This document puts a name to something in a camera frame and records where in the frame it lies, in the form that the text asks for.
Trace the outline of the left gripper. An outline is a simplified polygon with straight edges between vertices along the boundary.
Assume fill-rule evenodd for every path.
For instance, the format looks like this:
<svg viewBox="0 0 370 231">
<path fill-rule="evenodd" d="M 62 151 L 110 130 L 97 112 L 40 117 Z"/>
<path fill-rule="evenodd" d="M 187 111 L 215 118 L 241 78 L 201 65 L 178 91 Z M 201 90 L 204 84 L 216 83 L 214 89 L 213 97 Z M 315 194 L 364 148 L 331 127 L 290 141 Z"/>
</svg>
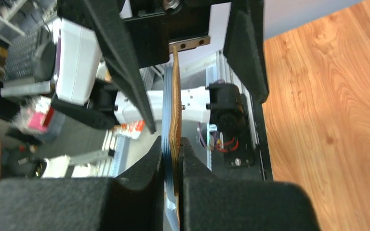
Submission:
<svg viewBox="0 0 370 231">
<path fill-rule="evenodd" d="M 57 14 L 89 30 L 99 42 L 111 77 L 156 132 L 139 69 L 168 61 L 169 43 L 208 35 L 211 6 L 220 0 L 129 0 L 132 15 L 121 17 L 124 0 L 59 0 Z M 253 101 L 269 95 L 264 60 L 264 1 L 233 0 L 224 56 Z"/>
</svg>

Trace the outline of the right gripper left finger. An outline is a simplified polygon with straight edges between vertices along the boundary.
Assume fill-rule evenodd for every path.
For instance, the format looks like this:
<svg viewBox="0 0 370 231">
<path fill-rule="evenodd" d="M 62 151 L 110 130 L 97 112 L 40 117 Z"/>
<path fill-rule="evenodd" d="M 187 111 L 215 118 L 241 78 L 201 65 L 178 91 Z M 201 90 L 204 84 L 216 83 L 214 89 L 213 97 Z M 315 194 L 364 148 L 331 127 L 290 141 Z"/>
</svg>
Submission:
<svg viewBox="0 0 370 231">
<path fill-rule="evenodd" d="M 161 231 L 161 139 L 115 178 L 5 179 L 0 231 Z"/>
</svg>

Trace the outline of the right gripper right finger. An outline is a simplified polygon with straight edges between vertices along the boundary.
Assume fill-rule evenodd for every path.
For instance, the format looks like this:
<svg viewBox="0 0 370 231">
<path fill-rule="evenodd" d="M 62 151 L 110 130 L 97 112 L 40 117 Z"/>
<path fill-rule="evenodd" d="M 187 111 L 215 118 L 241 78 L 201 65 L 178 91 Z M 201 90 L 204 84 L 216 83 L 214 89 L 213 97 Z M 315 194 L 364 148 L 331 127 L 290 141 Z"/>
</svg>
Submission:
<svg viewBox="0 0 370 231">
<path fill-rule="evenodd" d="M 182 231 L 318 231 L 307 193 L 289 182 L 223 179 L 181 139 L 179 174 Z"/>
</svg>

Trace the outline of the brown leather card holder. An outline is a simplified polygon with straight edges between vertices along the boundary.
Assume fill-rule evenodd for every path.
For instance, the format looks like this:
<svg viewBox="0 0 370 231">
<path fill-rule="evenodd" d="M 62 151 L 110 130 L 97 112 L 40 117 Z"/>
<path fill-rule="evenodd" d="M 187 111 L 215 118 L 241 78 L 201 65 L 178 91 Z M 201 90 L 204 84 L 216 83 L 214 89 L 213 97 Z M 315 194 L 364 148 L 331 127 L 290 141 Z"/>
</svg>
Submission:
<svg viewBox="0 0 370 231">
<path fill-rule="evenodd" d="M 180 229 L 178 165 L 182 129 L 181 81 L 178 49 L 165 66 L 161 148 L 165 169 L 165 214 L 173 231 Z"/>
</svg>

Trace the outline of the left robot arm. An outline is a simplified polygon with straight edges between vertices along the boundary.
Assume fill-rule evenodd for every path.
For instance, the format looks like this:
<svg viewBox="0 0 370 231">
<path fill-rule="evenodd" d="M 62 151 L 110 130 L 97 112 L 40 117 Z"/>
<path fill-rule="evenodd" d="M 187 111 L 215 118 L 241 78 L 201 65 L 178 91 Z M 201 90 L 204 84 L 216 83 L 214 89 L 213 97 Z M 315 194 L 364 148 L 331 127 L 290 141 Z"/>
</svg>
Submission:
<svg viewBox="0 0 370 231">
<path fill-rule="evenodd" d="M 228 2 L 222 54 L 253 101 L 264 103 L 264 0 L 56 0 L 61 24 L 51 107 L 95 129 L 143 120 L 154 133 L 168 106 L 161 92 L 146 90 L 140 69 L 209 45 L 209 29 L 220 24 L 211 11 Z M 101 58 L 111 83 L 96 80 Z M 202 103 L 184 106 L 183 119 L 239 132 L 245 120 L 236 86 L 210 84 L 195 92 Z"/>
</svg>

